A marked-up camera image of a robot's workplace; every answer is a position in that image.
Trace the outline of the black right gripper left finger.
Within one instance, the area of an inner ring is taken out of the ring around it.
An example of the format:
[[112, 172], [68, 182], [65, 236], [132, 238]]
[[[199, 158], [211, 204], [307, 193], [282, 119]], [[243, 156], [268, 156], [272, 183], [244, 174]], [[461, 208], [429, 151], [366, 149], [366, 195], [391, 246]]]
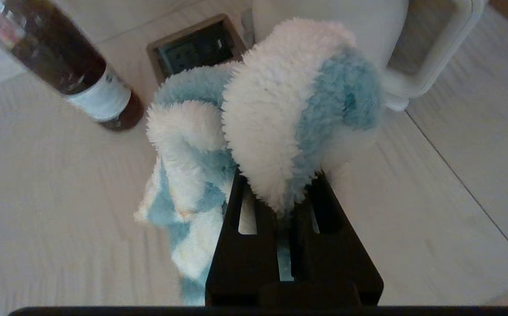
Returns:
[[274, 212], [254, 200], [257, 232], [239, 232], [243, 198], [249, 189], [246, 178], [236, 172], [206, 281], [206, 306], [256, 306], [260, 288], [279, 280]]

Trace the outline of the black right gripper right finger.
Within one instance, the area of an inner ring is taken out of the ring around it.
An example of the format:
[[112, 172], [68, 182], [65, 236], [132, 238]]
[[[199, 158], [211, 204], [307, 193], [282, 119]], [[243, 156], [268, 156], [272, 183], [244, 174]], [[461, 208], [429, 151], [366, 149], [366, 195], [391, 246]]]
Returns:
[[325, 298], [376, 306], [384, 282], [324, 173], [305, 187], [290, 214], [291, 272]]

